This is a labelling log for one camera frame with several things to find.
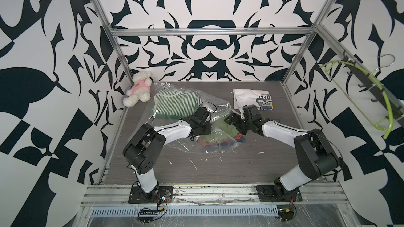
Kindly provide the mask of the green printed t-shirt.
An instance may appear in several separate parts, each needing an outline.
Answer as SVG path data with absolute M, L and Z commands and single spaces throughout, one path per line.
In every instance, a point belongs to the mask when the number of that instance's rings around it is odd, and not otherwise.
M 218 119 L 213 122 L 210 135 L 202 135 L 201 141 L 206 144 L 219 144 L 232 139 L 238 140 L 242 136 L 234 125 L 229 125 L 224 119 Z

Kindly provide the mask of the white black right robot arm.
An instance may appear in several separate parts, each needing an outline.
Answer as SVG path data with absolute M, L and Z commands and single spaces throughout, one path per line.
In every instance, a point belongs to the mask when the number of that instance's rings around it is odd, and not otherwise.
M 274 181 L 277 197 L 294 191 L 341 166 L 342 158 L 337 156 L 331 142 L 319 129 L 301 130 L 274 120 L 262 119 L 261 116 L 255 120 L 243 119 L 235 113 L 227 117 L 225 122 L 235 126 L 243 135 L 251 130 L 295 149 L 298 164 Z

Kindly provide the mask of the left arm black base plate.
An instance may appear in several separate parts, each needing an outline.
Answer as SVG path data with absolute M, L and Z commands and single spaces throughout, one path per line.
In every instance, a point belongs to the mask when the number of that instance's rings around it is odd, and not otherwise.
M 143 203 L 157 203 L 160 199 L 164 201 L 170 201 L 173 195 L 172 186 L 157 186 L 151 192 L 146 193 L 141 187 L 133 186 L 131 187 L 128 203 L 143 204 Z

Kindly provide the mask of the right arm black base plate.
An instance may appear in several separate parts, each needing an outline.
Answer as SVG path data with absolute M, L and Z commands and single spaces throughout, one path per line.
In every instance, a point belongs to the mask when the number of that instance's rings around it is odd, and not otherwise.
M 287 191 L 279 185 L 257 185 L 256 191 L 261 202 L 301 202 L 299 189 Z

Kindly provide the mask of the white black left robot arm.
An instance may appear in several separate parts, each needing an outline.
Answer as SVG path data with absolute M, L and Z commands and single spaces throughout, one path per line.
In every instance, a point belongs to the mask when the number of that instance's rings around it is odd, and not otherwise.
M 138 186 L 150 194 L 158 187 L 154 166 L 165 145 L 180 139 L 194 139 L 211 132 L 210 115 L 191 115 L 175 123 L 153 127 L 143 124 L 123 150 L 128 168 L 136 174 Z

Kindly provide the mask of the red t-shirt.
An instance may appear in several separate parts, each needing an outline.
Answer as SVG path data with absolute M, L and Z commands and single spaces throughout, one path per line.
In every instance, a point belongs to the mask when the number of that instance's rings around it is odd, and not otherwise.
M 238 134 L 233 139 L 227 139 L 221 142 L 208 142 L 203 139 L 199 140 L 200 144 L 204 147 L 211 147 L 211 148 L 236 148 L 246 142 L 246 138 L 242 134 Z

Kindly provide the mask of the clear plastic vacuum bag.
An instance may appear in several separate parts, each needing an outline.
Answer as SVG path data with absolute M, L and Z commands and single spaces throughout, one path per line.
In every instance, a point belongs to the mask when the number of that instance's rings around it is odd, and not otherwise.
M 188 136 L 167 140 L 168 146 L 189 153 L 225 153 L 245 143 L 245 136 L 225 121 L 235 113 L 230 102 L 170 83 L 154 83 L 151 89 L 140 125 L 149 124 L 158 132 L 190 127 Z

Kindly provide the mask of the white printed tank top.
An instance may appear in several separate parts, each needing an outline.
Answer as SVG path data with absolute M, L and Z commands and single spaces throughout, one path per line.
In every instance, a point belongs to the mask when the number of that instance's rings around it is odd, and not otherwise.
M 244 106 L 255 105 L 259 111 L 273 110 L 272 97 L 267 90 L 234 89 L 234 108 L 242 110 Z

